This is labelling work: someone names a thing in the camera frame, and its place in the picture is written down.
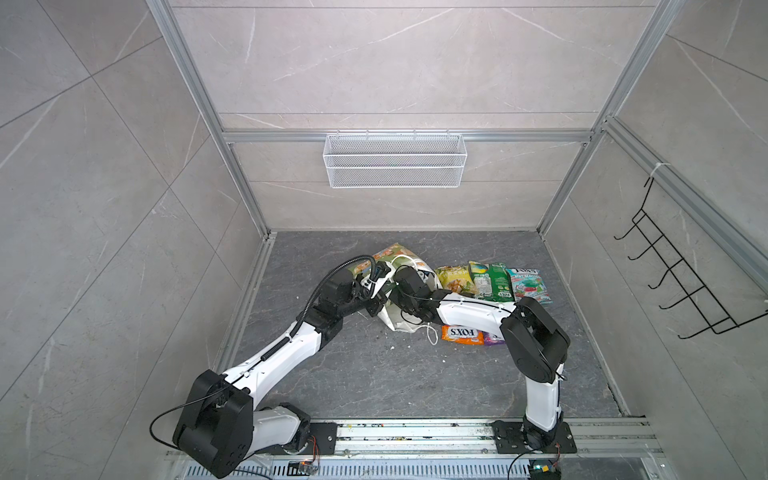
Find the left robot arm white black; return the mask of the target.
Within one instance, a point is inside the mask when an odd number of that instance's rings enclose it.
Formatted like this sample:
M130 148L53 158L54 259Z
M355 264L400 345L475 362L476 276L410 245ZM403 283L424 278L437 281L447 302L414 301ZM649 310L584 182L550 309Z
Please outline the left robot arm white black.
M272 447L302 451L310 439L311 418L297 407L260 402L286 375L324 348L345 317L365 310L376 315L392 268L366 257L367 274L347 263L335 267L312 291L288 330L267 347L223 373L207 370L193 382L172 436L175 448L216 478L234 472L250 456Z

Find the purple Fox's berries candy bag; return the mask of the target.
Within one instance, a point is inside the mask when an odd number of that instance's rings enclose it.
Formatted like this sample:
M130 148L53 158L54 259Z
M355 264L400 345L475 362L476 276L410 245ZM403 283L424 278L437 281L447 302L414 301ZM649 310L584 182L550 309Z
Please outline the purple Fox's berries candy bag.
M483 333L483 341L485 346L495 346L505 344L505 340L502 335L497 335L491 332Z

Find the orange snack packet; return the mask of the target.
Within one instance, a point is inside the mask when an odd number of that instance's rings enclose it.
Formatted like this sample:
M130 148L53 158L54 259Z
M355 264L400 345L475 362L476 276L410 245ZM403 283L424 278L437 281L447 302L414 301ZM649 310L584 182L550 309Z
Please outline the orange snack packet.
M463 326L442 327L441 338L444 341L462 344L462 345L484 345L484 334L482 331Z

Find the white floral paper bag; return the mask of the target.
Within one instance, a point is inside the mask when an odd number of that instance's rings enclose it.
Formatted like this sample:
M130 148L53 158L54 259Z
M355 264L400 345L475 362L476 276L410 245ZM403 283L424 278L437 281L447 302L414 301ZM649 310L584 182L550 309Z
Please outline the white floral paper bag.
M438 303L431 303L431 295L442 289L436 271L418 255L399 243L373 255L378 261L390 262L395 271L392 281L386 286L391 288L389 302L376 317L393 332L415 333L419 329L431 329L437 343L436 328L444 322L437 314ZM349 270L356 280L361 280L372 272L371 264L364 260Z

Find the yellow chips snack bag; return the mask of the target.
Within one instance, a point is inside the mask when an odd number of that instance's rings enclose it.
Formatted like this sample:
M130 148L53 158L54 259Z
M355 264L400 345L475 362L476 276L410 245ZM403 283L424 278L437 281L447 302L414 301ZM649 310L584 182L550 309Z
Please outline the yellow chips snack bag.
M443 289L471 298L478 293L469 268L465 265L438 267L436 275Z

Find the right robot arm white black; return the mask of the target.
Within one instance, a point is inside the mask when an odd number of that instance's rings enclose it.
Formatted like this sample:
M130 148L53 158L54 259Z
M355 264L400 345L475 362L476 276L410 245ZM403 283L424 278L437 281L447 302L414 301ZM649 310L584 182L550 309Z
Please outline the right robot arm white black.
M432 289L410 266L396 270L393 282L389 300L404 313L503 338L514 365L526 377L522 433L527 446L541 450L552 445L563 418L560 384L570 337L541 304L530 297L491 302Z

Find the teal snack packet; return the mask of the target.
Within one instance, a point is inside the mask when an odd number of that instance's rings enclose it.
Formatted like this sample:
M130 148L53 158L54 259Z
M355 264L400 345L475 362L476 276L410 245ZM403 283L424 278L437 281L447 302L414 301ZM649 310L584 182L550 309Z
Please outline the teal snack packet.
M552 302L538 269L508 268L507 274L516 300L527 297L540 304Z

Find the green Fox's candy bag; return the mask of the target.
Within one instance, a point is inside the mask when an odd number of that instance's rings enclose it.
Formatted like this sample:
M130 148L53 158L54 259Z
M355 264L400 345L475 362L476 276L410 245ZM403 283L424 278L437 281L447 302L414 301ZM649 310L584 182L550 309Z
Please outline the green Fox's candy bag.
M511 302L514 300L506 265L470 261L470 277L476 287L475 297L481 300Z

